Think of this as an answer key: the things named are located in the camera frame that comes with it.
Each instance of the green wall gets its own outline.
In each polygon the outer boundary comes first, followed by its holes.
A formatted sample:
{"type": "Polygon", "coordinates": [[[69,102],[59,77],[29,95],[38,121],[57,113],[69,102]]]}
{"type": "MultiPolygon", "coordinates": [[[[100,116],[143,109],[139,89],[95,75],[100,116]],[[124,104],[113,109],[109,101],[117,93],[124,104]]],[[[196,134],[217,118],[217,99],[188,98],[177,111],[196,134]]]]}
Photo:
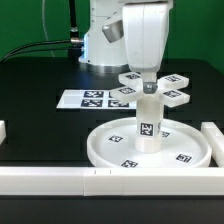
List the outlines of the green wall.
{"type": "MultiPolygon", "coordinates": [[[[46,27],[50,40],[69,38],[67,0],[46,1],[46,27]]],[[[76,0],[82,33],[88,30],[89,0],[76,0]]],[[[224,74],[224,1],[176,0],[170,14],[168,58],[195,58],[211,63],[224,74]]],[[[0,0],[0,57],[11,49],[43,41],[41,0],[0,0]]],[[[51,56],[50,53],[35,54],[51,56]]],[[[55,56],[66,56],[55,52],[55,56]]]]}

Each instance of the black table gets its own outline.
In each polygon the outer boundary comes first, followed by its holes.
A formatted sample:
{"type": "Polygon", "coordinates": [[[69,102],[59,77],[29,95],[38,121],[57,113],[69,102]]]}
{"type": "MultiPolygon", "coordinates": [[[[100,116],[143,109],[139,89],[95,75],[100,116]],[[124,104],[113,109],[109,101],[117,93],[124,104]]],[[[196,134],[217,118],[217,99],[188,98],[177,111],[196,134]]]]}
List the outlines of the black table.
{"type": "MultiPolygon", "coordinates": [[[[213,121],[224,129],[224,76],[200,60],[165,60],[159,77],[190,78],[189,104],[164,117],[200,129],[213,121]]],[[[118,87],[117,75],[81,70],[66,58],[22,58],[0,65],[0,120],[7,138],[0,166],[92,166],[88,134],[110,120],[135,116],[125,110],[57,110],[64,89],[118,87]]],[[[223,197],[0,197],[0,223],[223,223],[223,197]]]]}

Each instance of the printed black pattern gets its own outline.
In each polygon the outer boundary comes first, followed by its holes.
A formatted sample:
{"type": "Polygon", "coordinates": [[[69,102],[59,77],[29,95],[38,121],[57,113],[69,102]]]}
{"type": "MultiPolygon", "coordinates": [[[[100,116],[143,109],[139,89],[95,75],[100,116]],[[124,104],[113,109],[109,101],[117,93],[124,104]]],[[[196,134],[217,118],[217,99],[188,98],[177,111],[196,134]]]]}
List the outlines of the printed black pattern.
{"type": "Polygon", "coordinates": [[[141,135],[153,136],[153,125],[141,123],[141,135]]]}
{"type": "Polygon", "coordinates": [[[129,79],[139,79],[139,78],[141,78],[141,76],[140,75],[137,75],[137,74],[130,74],[130,75],[126,75],[126,77],[127,78],[129,78],[129,79]]]}
{"type": "Polygon", "coordinates": [[[121,103],[119,100],[109,100],[108,107],[129,107],[129,103],[121,103]]]}
{"type": "Polygon", "coordinates": [[[171,91],[168,91],[168,92],[165,92],[163,93],[164,95],[170,97],[170,98],[174,98],[174,97],[177,97],[177,96],[180,96],[181,94],[174,91],[174,90],[171,90],[171,91]]]}
{"type": "Polygon", "coordinates": [[[116,143],[120,142],[122,139],[123,139],[122,137],[117,136],[117,135],[113,135],[110,138],[108,138],[108,140],[110,140],[112,142],[116,142],[116,143]]]}
{"type": "Polygon", "coordinates": [[[191,161],[192,157],[191,156],[186,156],[183,154],[180,154],[176,157],[176,160],[179,160],[181,162],[189,163],[191,161]]]}
{"type": "Polygon", "coordinates": [[[85,91],[84,97],[85,98],[102,98],[104,92],[103,91],[85,91]]]}
{"type": "Polygon", "coordinates": [[[126,160],[124,163],[121,164],[121,166],[126,168],[135,168],[138,165],[138,163],[133,162],[131,160],[126,160]]]}
{"type": "Polygon", "coordinates": [[[180,81],[181,80],[181,79],[179,79],[176,76],[169,76],[169,77],[166,77],[165,79],[167,79],[170,82],[177,82],[177,81],[180,81]]]}
{"type": "Polygon", "coordinates": [[[133,89],[131,89],[129,87],[120,89],[119,91],[122,92],[123,94],[130,94],[130,93],[134,93],[135,92],[135,90],[133,90],[133,89]]]}
{"type": "Polygon", "coordinates": [[[162,137],[163,137],[163,138],[167,138],[169,135],[170,135],[169,132],[164,132],[164,131],[162,131],[162,137]]]}
{"type": "Polygon", "coordinates": [[[82,100],[81,107],[102,107],[103,100],[82,100]]]}

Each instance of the black cable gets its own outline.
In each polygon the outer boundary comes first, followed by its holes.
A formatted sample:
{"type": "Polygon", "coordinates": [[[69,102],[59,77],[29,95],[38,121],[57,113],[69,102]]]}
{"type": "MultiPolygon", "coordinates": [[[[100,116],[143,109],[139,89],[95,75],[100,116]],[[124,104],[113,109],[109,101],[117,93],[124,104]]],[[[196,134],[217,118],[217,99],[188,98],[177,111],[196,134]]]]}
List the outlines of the black cable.
{"type": "Polygon", "coordinates": [[[36,46],[43,46],[43,45],[54,45],[54,44],[70,44],[71,41],[70,40],[55,40],[55,41],[43,41],[43,42],[36,42],[36,43],[31,43],[31,44],[26,44],[23,45],[21,47],[18,47],[12,51],[10,51],[9,53],[7,53],[1,61],[4,61],[5,58],[7,58],[9,55],[14,54],[18,51],[24,50],[26,48],[30,48],[30,47],[36,47],[36,46]]]}
{"type": "Polygon", "coordinates": [[[74,50],[80,50],[81,48],[50,48],[50,49],[37,49],[37,50],[28,50],[28,51],[21,51],[21,52],[16,52],[13,54],[8,55],[7,57],[5,56],[0,63],[4,63],[6,60],[8,60],[11,57],[20,55],[20,54],[27,54],[27,53],[36,53],[36,52],[41,52],[41,51],[66,51],[66,50],[70,50],[70,49],[74,49],[74,50]]]}
{"type": "Polygon", "coordinates": [[[69,0],[70,24],[71,24],[71,37],[79,37],[76,21],[76,6],[75,0],[69,0]]]}

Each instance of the white disk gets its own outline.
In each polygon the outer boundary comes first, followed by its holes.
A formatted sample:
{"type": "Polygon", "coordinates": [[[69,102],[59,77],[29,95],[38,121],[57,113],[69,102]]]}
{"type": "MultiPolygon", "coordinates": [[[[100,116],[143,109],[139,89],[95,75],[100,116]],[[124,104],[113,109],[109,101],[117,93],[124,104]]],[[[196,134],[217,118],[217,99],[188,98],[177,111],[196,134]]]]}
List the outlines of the white disk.
{"type": "Polygon", "coordinates": [[[162,144],[157,153],[135,149],[136,118],[105,123],[89,135],[87,153],[96,167],[205,167],[211,160],[211,148],[202,133],[180,122],[164,119],[162,144]]]}

